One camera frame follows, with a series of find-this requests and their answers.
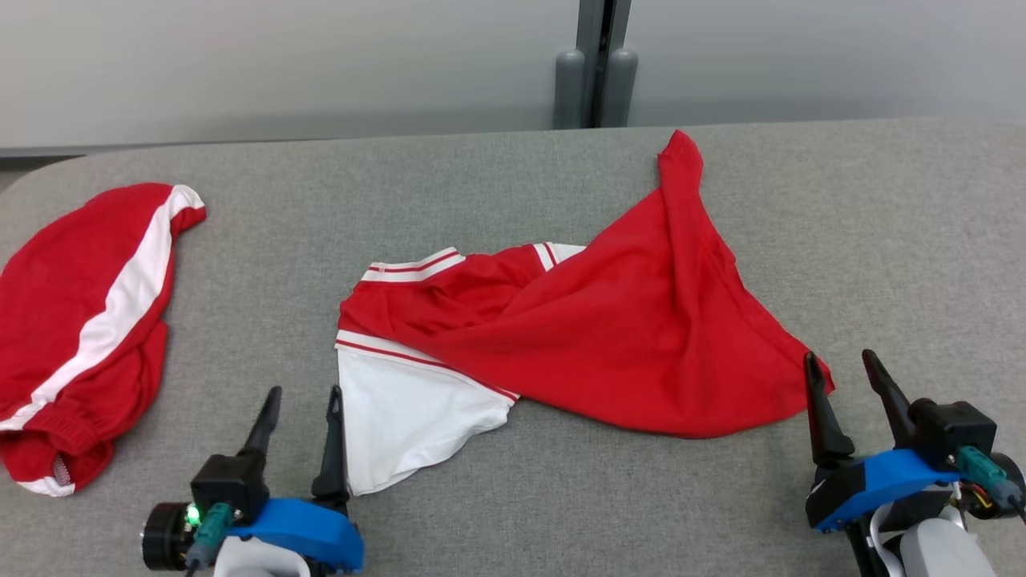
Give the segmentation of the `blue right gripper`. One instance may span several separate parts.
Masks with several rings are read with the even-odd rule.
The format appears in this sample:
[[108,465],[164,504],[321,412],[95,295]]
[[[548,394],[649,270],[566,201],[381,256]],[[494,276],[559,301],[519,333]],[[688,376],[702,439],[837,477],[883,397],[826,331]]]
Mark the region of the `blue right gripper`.
[[[910,448],[914,441],[911,403],[875,351],[862,351],[862,366],[871,388],[882,399],[894,447]],[[806,496],[811,529],[835,532],[863,514],[873,514],[877,508],[929,486],[959,480],[956,469],[934,469],[910,449],[884,450],[847,462],[854,455],[854,443],[843,434],[829,401],[833,386],[829,370],[814,352],[805,356],[805,379],[811,459],[818,467]]]

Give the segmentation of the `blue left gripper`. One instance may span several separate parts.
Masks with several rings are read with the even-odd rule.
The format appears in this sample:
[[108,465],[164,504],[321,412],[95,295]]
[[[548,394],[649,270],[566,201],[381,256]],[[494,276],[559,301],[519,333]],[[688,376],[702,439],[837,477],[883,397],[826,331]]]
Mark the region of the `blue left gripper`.
[[[272,387],[256,413],[240,455],[266,456],[279,419],[282,388]],[[348,516],[323,506],[345,506],[349,501],[347,443],[343,391],[336,385],[326,410],[327,435],[319,475],[313,480],[313,502],[270,499],[248,526],[228,530],[232,537],[249,537],[282,547],[345,573],[364,569],[366,548]]]

